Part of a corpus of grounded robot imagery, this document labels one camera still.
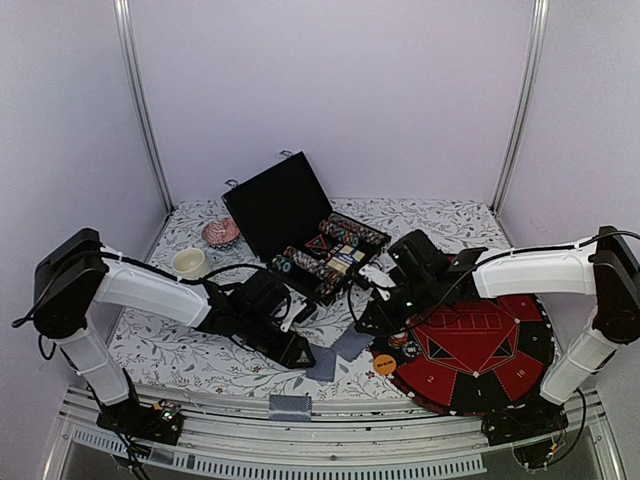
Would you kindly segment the orange big blind button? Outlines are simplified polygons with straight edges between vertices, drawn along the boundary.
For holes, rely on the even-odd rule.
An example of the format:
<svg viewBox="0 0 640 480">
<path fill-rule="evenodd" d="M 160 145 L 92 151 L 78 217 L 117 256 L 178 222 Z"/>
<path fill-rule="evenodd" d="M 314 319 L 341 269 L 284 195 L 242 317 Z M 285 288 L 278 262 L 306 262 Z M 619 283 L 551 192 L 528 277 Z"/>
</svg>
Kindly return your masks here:
<svg viewBox="0 0 640 480">
<path fill-rule="evenodd" d="M 395 372 L 397 362 L 396 359 L 389 354 L 380 354 L 373 359 L 373 368 L 379 375 L 388 376 Z"/>
</svg>

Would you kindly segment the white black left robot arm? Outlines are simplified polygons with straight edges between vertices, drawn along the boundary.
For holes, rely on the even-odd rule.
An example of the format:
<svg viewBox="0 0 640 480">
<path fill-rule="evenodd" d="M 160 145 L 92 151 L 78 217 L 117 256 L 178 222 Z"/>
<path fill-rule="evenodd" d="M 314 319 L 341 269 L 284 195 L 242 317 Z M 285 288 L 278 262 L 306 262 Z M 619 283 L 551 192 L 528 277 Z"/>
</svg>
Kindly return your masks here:
<svg viewBox="0 0 640 480">
<path fill-rule="evenodd" d="M 97 425 L 122 440 L 175 446 L 184 417 L 178 403 L 141 403 L 128 372 L 111 355 L 90 320 L 96 304 L 145 312 L 206 335 L 241 340 L 251 350 L 292 370 L 316 360 L 291 323 L 312 311 L 294 308 L 291 293 L 267 268 L 249 264 L 250 276 L 220 284 L 218 268 L 195 279 L 174 275 L 107 247 L 98 231 L 83 228 L 41 260 L 34 272 L 30 309 L 12 321 L 30 323 L 50 340 L 86 382 L 99 408 Z"/>
</svg>

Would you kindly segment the red 5 poker chip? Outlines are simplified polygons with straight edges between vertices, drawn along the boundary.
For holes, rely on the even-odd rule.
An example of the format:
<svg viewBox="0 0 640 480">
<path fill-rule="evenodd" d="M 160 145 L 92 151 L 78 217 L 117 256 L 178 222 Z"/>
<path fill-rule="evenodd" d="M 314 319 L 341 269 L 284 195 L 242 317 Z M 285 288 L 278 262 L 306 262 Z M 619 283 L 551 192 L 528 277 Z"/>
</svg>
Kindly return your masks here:
<svg viewBox="0 0 640 480">
<path fill-rule="evenodd" d="M 399 349 L 407 341 L 408 334 L 400 333 L 389 337 L 388 344 L 395 349 Z"/>
</svg>

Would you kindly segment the grey card deck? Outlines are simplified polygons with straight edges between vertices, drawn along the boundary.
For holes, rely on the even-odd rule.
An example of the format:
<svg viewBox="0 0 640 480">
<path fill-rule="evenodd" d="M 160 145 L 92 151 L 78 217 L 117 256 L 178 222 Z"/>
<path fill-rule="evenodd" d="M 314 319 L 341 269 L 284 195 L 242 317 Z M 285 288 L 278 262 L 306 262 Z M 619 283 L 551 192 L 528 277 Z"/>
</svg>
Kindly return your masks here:
<svg viewBox="0 0 640 480">
<path fill-rule="evenodd" d="M 374 336 L 353 329 L 345 330 L 332 345 L 332 350 L 347 362 L 354 361 L 368 347 Z"/>
</svg>

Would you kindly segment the black 100 poker chips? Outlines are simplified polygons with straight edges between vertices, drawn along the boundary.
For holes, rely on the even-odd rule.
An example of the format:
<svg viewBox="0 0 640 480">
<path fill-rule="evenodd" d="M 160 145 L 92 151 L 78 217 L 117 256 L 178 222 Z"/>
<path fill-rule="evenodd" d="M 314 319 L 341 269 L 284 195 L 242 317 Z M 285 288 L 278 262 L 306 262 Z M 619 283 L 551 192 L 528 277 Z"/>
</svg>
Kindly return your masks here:
<svg viewBox="0 0 640 480">
<path fill-rule="evenodd" d="M 407 341 L 403 344 L 401 350 L 409 359 L 414 359 L 422 353 L 421 347 L 415 341 Z"/>
</svg>

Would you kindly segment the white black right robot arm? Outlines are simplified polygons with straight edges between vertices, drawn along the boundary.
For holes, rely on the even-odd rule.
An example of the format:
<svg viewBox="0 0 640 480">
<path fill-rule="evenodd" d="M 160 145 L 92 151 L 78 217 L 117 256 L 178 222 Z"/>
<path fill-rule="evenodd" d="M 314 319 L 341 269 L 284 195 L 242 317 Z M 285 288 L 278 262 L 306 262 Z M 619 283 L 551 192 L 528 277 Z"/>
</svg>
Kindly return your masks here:
<svg viewBox="0 0 640 480">
<path fill-rule="evenodd" d="M 477 416 L 491 445 L 562 432 L 571 395 L 639 337 L 631 233 L 572 243 L 440 250 L 421 230 L 388 250 L 388 272 L 355 317 L 379 373 L 434 412 Z"/>
</svg>

